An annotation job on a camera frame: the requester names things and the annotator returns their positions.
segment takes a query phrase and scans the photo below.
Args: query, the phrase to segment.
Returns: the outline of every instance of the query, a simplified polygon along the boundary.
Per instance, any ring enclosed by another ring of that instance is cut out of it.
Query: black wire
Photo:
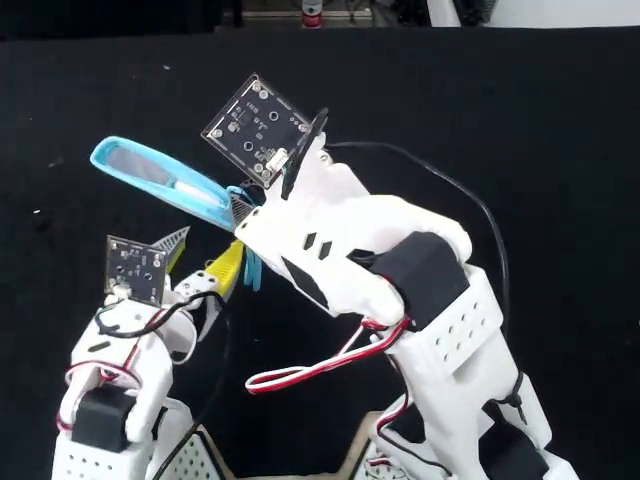
[[[102,321],[101,315],[105,311],[107,311],[107,309],[110,310],[111,306],[107,306],[102,310],[100,310],[98,313],[95,314],[93,319],[98,324],[98,329],[100,330],[100,333],[102,335],[106,335],[108,337],[114,337],[114,338],[138,338],[158,330],[160,327],[162,327],[165,323],[169,321],[171,316],[174,313],[176,313],[178,309],[188,306],[194,300],[198,300],[199,298],[205,298],[205,297],[214,297],[220,304],[220,313],[224,311],[226,307],[226,302],[224,301],[224,298],[222,298],[222,295],[220,295],[218,292],[206,291],[206,292],[199,292],[194,295],[191,295],[184,302],[174,303],[173,305],[171,305],[171,307],[167,309],[167,311],[158,320],[156,320],[155,322],[149,325],[145,325],[143,328],[139,330],[133,330],[131,332],[119,332],[117,331],[116,327],[108,327],[104,324],[104,322]]]
[[[413,155],[407,150],[397,147],[395,145],[392,145],[390,143],[340,142],[340,143],[327,144],[325,145],[325,147],[329,150],[333,148],[382,148],[382,149],[389,150],[402,157],[405,157],[406,159],[410,160],[416,165],[424,168],[428,172],[432,173],[433,175],[437,176],[438,178],[444,180],[445,182],[449,183],[453,187],[457,188],[462,193],[464,193],[467,197],[469,197],[478,207],[480,207],[480,209],[482,210],[482,213],[484,213],[485,217],[487,217],[487,220],[489,221],[489,225],[491,226],[491,231],[493,232],[493,236],[496,241],[496,246],[498,247],[498,256],[500,257],[500,269],[502,273],[502,315],[504,317],[504,320],[502,323],[502,330],[504,332],[504,336],[507,337],[508,330],[509,330],[509,316],[511,313],[511,300],[510,300],[510,293],[509,293],[509,261],[507,258],[507,248],[505,247],[504,240],[502,238],[502,234],[500,233],[500,228],[498,227],[498,223],[496,222],[496,219],[493,217],[493,214],[489,210],[489,207],[487,207],[487,205],[480,199],[480,197],[478,197],[475,193],[473,193],[467,187],[462,185],[455,178],[450,177],[449,175],[447,175],[437,167],[433,166],[428,161],[420,157],[417,157],[416,155]]]
[[[401,373],[402,370],[400,370],[400,366],[398,365],[398,362],[396,361],[396,359],[393,358],[392,355],[387,355],[387,357],[389,358],[389,360],[391,361],[393,366],[396,368],[398,373]],[[409,398],[409,387],[407,387],[407,383],[404,381],[404,379],[402,381],[402,386],[404,388],[405,398],[408,399]],[[401,412],[396,418],[394,418],[389,423],[384,425],[380,430],[378,430],[378,436],[380,438],[382,438],[384,441],[386,441],[387,443],[389,443],[390,445],[393,445],[394,447],[396,447],[398,450],[403,451],[407,455],[411,455],[413,458],[416,458],[417,460],[420,460],[422,463],[425,463],[426,465],[429,465],[430,467],[437,467],[437,468],[441,469],[443,472],[445,472],[448,477],[452,477],[453,473],[451,473],[451,470],[449,470],[443,464],[441,464],[439,462],[436,462],[436,461],[433,461],[433,460],[427,460],[426,458],[421,457],[420,455],[418,455],[413,450],[410,450],[409,448],[405,447],[404,445],[399,444],[394,439],[392,439],[391,437],[389,437],[387,434],[384,433],[384,429],[389,427],[389,426],[391,426],[391,424],[393,422],[395,422],[400,417],[400,415],[402,415],[402,413],[403,412]]]
[[[196,430],[198,430],[198,427],[202,424],[202,420],[204,419],[205,415],[207,414],[207,412],[209,411],[209,409],[211,408],[211,406],[213,405],[213,403],[215,402],[216,398],[220,393],[220,387],[224,383],[224,379],[228,371],[229,356],[230,356],[229,352],[231,351],[231,343],[232,343],[231,321],[229,317],[230,317],[229,315],[225,315],[227,339],[225,341],[224,353],[222,354],[222,366],[220,369],[220,375],[218,376],[218,380],[216,381],[216,384],[213,387],[213,391],[211,392],[211,395],[209,396],[209,399],[205,403],[202,411],[194,419],[193,425],[191,425],[191,427],[185,432],[182,438],[180,438],[176,446],[173,448],[173,450],[171,450],[171,453],[169,453],[169,455],[164,460],[164,462],[162,462],[160,467],[158,467],[158,470],[156,471],[156,473],[154,474],[151,480],[159,480],[160,477],[162,477],[162,474],[167,470],[167,468],[169,468],[169,465],[171,465],[171,462],[176,457],[176,455],[180,453],[180,450],[182,449],[182,447],[186,445],[186,443],[189,441],[191,436],[196,432]]]

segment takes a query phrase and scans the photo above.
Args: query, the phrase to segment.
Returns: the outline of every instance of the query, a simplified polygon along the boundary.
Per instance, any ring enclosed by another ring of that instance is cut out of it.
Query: electronic component
[[[132,300],[160,306],[166,272],[167,253],[162,248],[107,236],[105,293],[124,287]]]
[[[202,137],[263,188],[280,175],[309,122],[258,75],[251,75]]]

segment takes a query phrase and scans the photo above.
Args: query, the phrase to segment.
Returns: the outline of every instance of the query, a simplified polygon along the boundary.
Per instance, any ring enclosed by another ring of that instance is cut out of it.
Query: black fabric
[[[638,29],[350,30],[0,45],[1,478],[47,478],[71,349],[102,299],[105,235],[152,242],[192,225],[175,279],[231,240],[88,162],[120,134],[222,183],[242,180],[199,132],[253,71],[331,141],[396,143],[483,197],[512,268],[510,346],[533,381],[553,448],[582,479],[629,478],[640,378]],[[401,159],[345,151],[378,193],[460,221],[498,285],[481,213]],[[356,327],[267,272],[231,300],[232,368],[207,427],[239,475],[335,469],[362,415],[401,392],[383,357],[248,395],[263,369],[331,355]],[[224,325],[176,368],[198,412]]]

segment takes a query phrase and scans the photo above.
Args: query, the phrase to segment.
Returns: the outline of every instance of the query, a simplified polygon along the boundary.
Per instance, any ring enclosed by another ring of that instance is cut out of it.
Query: cable
[[[171,363],[173,363],[174,365],[184,365],[185,363],[187,363],[191,359],[191,356],[196,349],[196,345],[198,344],[198,331],[196,330],[196,326],[191,322],[189,323],[189,325],[191,325],[191,329],[193,332],[193,341],[191,342],[189,351],[184,355],[184,358],[181,358],[180,360],[174,360],[173,358],[171,359]]]
[[[124,367],[115,365],[113,363],[104,362],[102,360],[85,360],[83,362],[78,362],[74,365],[71,365],[69,368],[67,368],[67,371],[64,373],[64,381],[66,382],[67,385],[69,385],[69,383],[71,382],[71,376],[73,372],[75,372],[78,368],[83,367],[85,365],[93,365],[93,366],[99,367],[102,370],[106,370],[107,372],[115,373],[116,376],[123,375],[127,377],[129,380],[132,380],[138,386],[138,388],[142,387],[142,381],[135,374],[133,374],[132,372],[130,372]]]
[[[154,322],[148,322],[147,325],[145,325],[143,328],[141,328],[139,330],[134,330],[134,331],[131,331],[131,332],[119,332],[119,331],[117,331],[115,329],[115,327],[108,327],[102,322],[101,315],[103,313],[105,313],[106,311],[108,311],[107,309],[110,310],[111,308],[113,308],[112,305],[115,306],[114,304],[111,304],[111,305],[103,308],[102,310],[100,310],[98,313],[95,314],[93,319],[98,324],[98,328],[100,329],[100,333],[103,334],[103,335],[107,335],[108,337],[114,337],[114,338],[138,338],[138,337],[141,337],[143,335],[147,335],[149,333],[155,332],[160,327],[162,327],[165,323],[167,323],[169,321],[169,319],[171,318],[171,316],[174,313],[176,313],[180,308],[186,307],[191,302],[193,302],[195,300],[198,300],[199,298],[205,298],[205,297],[215,297],[215,299],[220,304],[220,313],[222,313],[222,311],[226,307],[226,302],[224,301],[224,298],[222,298],[222,295],[220,295],[218,292],[213,292],[213,291],[209,290],[209,291],[206,291],[206,292],[200,292],[200,293],[196,293],[194,295],[191,295],[184,302],[174,303],[173,305],[171,305],[171,307],[169,307],[167,309],[167,311],[158,320],[156,320]]]
[[[496,246],[498,248],[498,256],[500,257],[500,269],[502,274],[502,315],[503,315],[503,324],[502,329],[504,331],[505,338],[507,337],[507,332],[509,330],[509,316],[511,313],[511,300],[510,300],[510,292],[509,292],[509,261],[507,258],[507,248],[504,244],[504,239],[502,238],[502,234],[500,233],[500,228],[498,227],[498,223],[496,222],[493,214],[489,210],[489,207],[478,197],[475,193],[469,190],[467,187],[462,185],[458,180],[453,177],[450,177],[437,167],[433,166],[428,161],[413,155],[407,150],[397,147],[396,145],[392,145],[390,143],[384,142],[340,142],[340,143],[332,143],[327,144],[325,147],[329,150],[334,148],[382,148],[389,150],[397,155],[400,155],[407,160],[410,160],[414,164],[424,168],[428,172],[432,173],[436,177],[444,180],[449,183],[449,185],[455,187],[462,193],[464,193],[469,199],[471,199],[484,213],[485,217],[489,221],[489,225],[491,226],[491,231],[496,241]]]
[[[311,367],[286,367],[253,375],[245,382],[245,388],[249,393],[253,394],[280,390],[355,360],[383,352],[398,341],[409,322],[409,317],[405,317],[400,323],[393,327],[389,335],[383,340],[365,347],[356,348],[349,352],[337,354]]]
[[[400,366],[398,365],[398,362],[395,360],[395,358],[393,358],[392,355],[389,355],[389,360],[391,361],[391,363],[393,364],[393,366],[396,368],[396,370],[398,370],[399,372],[400,370]],[[448,477],[452,477],[453,473],[451,472],[451,470],[449,470],[446,466],[444,466],[443,464],[433,461],[433,460],[427,460],[426,458],[421,457],[420,455],[418,455],[416,452],[414,452],[413,450],[405,447],[404,445],[401,445],[400,443],[396,442],[394,439],[392,439],[391,437],[389,437],[386,433],[384,433],[384,429],[387,427],[390,427],[391,424],[398,419],[398,417],[407,410],[407,407],[409,406],[409,388],[407,387],[407,383],[403,381],[403,387],[404,387],[404,400],[402,402],[402,404],[400,405],[400,407],[398,409],[396,409],[393,412],[390,412],[387,415],[382,415],[378,421],[376,422],[376,431],[378,433],[378,436],[380,438],[382,438],[385,442],[387,442],[388,444],[394,446],[395,448],[397,448],[398,450],[406,453],[407,455],[411,455],[413,458],[420,460],[422,463],[429,465],[430,467],[436,467],[441,469],[443,472],[445,472],[445,474]]]
[[[176,455],[180,453],[180,450],[182,450],[182,447],[186,445],[186,443],[189,441],[191,436],[196,432],[196,430],[198,430],[198,427],[202,423],[202,420],[204,419],[205,415],[207,414],[207,412],[209,411],[209,409],[211,408],[211,406],[213,405],[213,403],[215,402],[215,400],[217,399],[220,393],[220,387],[224,383],[225,376],[227,374],[228,367],[229,367],[229,357],[230,357],[231,343],[232,343],[231,321],[229,319],[229,315],[225,315],[225,327],[227,330],[227,339],[225,341],[224,352],[222,354],[222,366],[220,368],[220,375],[218,376],[218,380],[216,381],[216,384],[213,387],[211,395],[207,399],[207,402],[205,403],[202,411],[194,419],[191,427],[185,432],[185,434],[178,441],[176,446],[173,447],[173,450],[171,450],[171,452],[169,453],[169,455],[167,455],[167,458],[164,460],[164,462],[162,462],[160,467],[158,467],[158,470],[156,471],[156,473],[154,474],[151,480],[159,480],[160,477],[162,477],[162,474],[167,470],[167,468],[169,468],[169,465],[171,465],[171,462],[176,457]]]
[[[340,351],[338,352],[338,355],[347,353],[347,350],[349,350],[351,346],[356,342],[356,340],[358,340],[358,337],[362,335],[363,331],[364,331],[364,327],[360,325],[358,329],[355,331],[355,333],[351,336],[351,338],[347,340],[347,343],[345,343],[343,347],[340,349]]]

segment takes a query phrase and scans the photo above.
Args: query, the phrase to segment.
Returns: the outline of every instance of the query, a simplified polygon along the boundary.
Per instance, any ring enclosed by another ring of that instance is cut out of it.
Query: red and white wire
[[[127,379],[131,380],[134,384],[137,385],[137,388],[142,388],[142,381],[132,372],[127,370],[125,367],[121,367],[119,365],[115,365],[113,363],[105,362],[103,360],[85,360],[83,362],[78,362],[74,365],[71,365],[67,371],[64,373],[64,381],[69,385],[71,383],[71,377],[73,376],[73,372],[81,367],[93,366],[101,369],[102,371],[106,371],[115,376],[123,376]]]
[[[355,331],[355,333],[351,336],[351,338],[349,340],[347,340],[347,343],[345,343],[344,346],[340,349],[340,351],[337,353],[337,355],[342,355],[342,354],[346,353],[347,350],[349,350],[351,348],[351,346],[355,343],[355,341],[358,339],[358,337],[360,337],[360,335],[362,335],[363,331],[364,331],[364,327],[362,325],[360,325],[358,327],[358,329]]]
[[[307,380],[322,372],[333,370],[334,368],[341,367],[347,363],[381,352],[390,347],[396,339],[402,335],[402,332],[408,323],[409,318],[405,317],[400,323],[393,327],[391,333],[386,338],[365,347],[356,348],[349,352],[344,351],[343,353],[338,353],[337,355],[316,363],[313,366],[287,367],[279,370],[258,373],[250,377],[245,382],[245,388],[249,393],[253,394],[280,390],[303,380]]]
[[[380,433],[380,430],[382,430],[389,423],[393,422],[402,412],[407,409],[408,406],[409,396],[405,393],[403,395],[402,402],[400,402],[400,404],[396,408],[388,412],[384,412],[382,415],[380,415],[380,417],[376,421],[376,432]]]

